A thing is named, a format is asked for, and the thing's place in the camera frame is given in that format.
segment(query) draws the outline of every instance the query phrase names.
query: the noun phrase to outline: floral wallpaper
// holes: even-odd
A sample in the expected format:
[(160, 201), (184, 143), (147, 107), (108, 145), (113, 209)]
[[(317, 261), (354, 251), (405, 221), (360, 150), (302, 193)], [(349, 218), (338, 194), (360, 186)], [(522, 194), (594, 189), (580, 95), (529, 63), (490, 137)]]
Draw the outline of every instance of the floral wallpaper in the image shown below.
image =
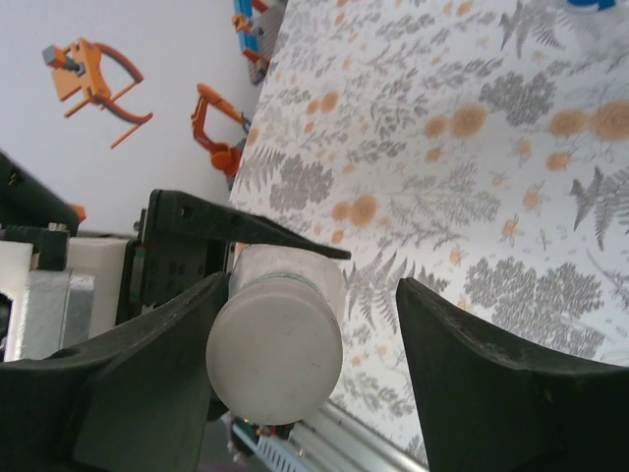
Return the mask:
[(232, 203), (352, 251), (332, 400), (426, 462), (394, 291), (629, 365), (629, 59), (562, 0), (292, 0)]

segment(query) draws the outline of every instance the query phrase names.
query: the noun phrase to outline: green stripe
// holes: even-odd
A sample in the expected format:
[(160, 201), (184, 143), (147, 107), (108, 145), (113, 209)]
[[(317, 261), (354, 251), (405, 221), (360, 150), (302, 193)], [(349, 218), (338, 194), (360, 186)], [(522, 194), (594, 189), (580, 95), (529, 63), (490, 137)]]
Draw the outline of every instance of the green stripe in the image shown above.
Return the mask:
[(299, 275), (298, 273), (295, 273), (295, 272), (272, 272), (272, 273), (267, 273), (267, 274), (263, 275), (262, 277), (258, 277), (257, 279), (253, 280), (251, 283), (248, 283), (247, 285), (249, 286), (249, 285), (252, 285), (252, 284), (254, 284), (256, 282), (262, 282), (263, 280), (268, 280), (268, 279), (271, 279), (271, 278), (290, 278), (291, 280), (297, 280), (298, 282), (305, 283), (312, 290), (314, 290), (316, 293), (318, 293), (321, 297), (325, 298), (325, 296), (323, 295), (323, 292), (321, 292), (319, 290), (319, 288), (314, 283), (312, 283), (307, 278), (305, 278), (302, 275)]

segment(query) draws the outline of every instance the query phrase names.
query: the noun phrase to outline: white container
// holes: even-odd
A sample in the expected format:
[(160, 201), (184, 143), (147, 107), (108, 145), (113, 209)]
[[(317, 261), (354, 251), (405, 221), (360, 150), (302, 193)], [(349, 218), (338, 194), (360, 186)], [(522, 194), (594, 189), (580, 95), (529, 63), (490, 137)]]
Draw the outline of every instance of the white container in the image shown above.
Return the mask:
[(212, 388), (235, 416), (285, 425), (328, 398), (343, 361), (345, 293), (324, 256), (266, 245), (242, 252), (206, 351)]
[(588, 54), (619, 57), (629, 52), (627, 0), (565, 0), (577, 40)]

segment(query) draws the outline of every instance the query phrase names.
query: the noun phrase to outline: white wall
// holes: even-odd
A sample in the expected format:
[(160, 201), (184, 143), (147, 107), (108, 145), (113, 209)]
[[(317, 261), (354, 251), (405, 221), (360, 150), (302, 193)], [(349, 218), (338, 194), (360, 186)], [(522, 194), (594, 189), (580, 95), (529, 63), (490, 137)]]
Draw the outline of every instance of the white wall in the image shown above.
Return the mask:
[[(87, 230), (130, 232), (155, 188), (226, 203), (225, 179), (193, 141), (190, 115), (199, 82), (253, 114), (259, 88), (250, 83), (233, 13), (232, 0), (2, 0), (0, 148), (85, 206)], [(144, 75), (118, 103), (153, 118), (115, 149), (109, 145), (129, 125), (91, 104), (64, 118), (76, 100), (58, 100), (43, 63), (46, 46), (79, 36), (117, 48)], [(130, 81), (107, 58), (102, 71), (114, 92)], [(231, 145), (243, 138), (236, 123), (211, 111), (212, 138)]]

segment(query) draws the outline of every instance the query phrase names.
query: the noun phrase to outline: white plastic part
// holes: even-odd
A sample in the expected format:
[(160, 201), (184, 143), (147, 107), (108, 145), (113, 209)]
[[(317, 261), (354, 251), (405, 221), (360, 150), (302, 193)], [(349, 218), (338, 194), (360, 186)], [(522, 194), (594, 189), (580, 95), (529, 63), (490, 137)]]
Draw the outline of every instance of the white plastic part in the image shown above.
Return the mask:
[(22, 311), (31, 257), (32, 244), (0, 241), (0, 292), (12, 302), (4, 358), (6, 362), (18, 359), (16, 344), (18, 330), (23, 324)]
[(236, 263), (230, 294), (207, 342), (218, 397), (235, 416), (263, 425), (316, 411), (343, 360), (338, 266), (307, 251), (253, 246)]
[(116, 324), (128, 242), (119, 238), (70, 238), (68, 267), (87, 270), (96, 277), (89, 337), (98, 336)]

